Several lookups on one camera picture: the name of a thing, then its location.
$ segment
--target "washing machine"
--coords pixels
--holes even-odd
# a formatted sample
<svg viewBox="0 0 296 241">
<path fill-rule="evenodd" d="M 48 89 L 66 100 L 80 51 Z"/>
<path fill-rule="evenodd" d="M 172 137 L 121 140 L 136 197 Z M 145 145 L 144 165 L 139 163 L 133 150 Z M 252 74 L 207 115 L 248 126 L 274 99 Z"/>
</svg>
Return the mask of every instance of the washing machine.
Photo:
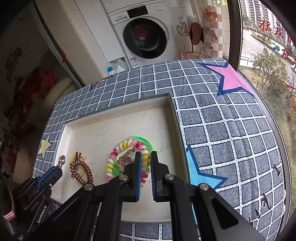
<svg viewBox="0 0 296 241">
<path fill-rule="evenodd" d="M 109 17 L 133 68 L 175 59 L 174 37 L 164 1 L 131 5 Z"/>
</svg>

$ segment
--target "table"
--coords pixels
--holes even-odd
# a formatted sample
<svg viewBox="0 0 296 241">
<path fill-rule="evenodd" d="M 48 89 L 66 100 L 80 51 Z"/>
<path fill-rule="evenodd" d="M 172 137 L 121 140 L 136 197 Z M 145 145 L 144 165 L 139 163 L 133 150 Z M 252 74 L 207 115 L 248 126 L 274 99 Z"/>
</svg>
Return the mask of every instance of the table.
<svg viewBox="0 0 296 241">
<path fill-rule="evenodd" d="M 172 97 L 191 183 L 206 178 L 265 238 L 274 240 L 285 212 L 279 147 L 256 93 L 224 60 L 142 66 L 60 99 L 44 130 L 33 175 L 42 176 L 52 166 L 67 121 L 161 93 Z M 122 223 L 120 233 L 122 240 L 172 238 L 170 223 Z"/>
</svg>

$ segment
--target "blue star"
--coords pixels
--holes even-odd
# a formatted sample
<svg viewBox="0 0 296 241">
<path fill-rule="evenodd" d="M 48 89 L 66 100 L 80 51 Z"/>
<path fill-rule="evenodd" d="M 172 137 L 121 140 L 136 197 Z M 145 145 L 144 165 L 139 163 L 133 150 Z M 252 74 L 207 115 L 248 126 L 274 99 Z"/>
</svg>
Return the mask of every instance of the blue star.
<svg viewBox="0 0 296 241">
<path fill-rule="evenodd" d="M 186 156 L 188 161 L 190 184 L 198 186 L 201 183 L 206 183 L 215 190 L 228 179 L 227 177 L 220 177 L 201 172 L 190 146 L 186 148 Z"/>
</svg>

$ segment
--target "railing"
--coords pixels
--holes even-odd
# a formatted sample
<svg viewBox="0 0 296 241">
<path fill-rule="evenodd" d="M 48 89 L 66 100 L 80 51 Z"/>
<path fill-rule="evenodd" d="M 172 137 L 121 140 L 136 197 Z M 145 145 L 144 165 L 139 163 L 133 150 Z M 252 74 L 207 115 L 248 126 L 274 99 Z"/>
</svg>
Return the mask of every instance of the railing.
<svg viewBox="0 0 296 241">
<path fill-rule="evenodd" d="M 255 56 L 255 54 L 242 51 L 239 65 L 253 68 L 253 62 L 255 60 L 254 56 Z"/>
</svg>

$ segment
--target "pink star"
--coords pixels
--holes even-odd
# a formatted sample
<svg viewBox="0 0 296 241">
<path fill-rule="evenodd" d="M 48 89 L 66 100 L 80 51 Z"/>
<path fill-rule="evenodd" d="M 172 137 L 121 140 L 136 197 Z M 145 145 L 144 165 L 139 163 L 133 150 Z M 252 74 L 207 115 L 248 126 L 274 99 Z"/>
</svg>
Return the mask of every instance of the pink star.
<svg viewBox="0 0 296 241">
<path fill-rule="evenodd" d="M 230 64 L 227 63 L 224 66 L 207 64 L 205 65 L 218 74 L 222 75 L 219 85 L 219 91 L 221 95 L 231 92 L 237 92 L 241 89 L 244 89 L 245 91 L 253 95 L 248 85 L 244 82 L 244 80 L 242 80 L 242 78 L 238 75 L 238 73 L 236 73 L 236 71 L 232 68 Z"/>
</svg>

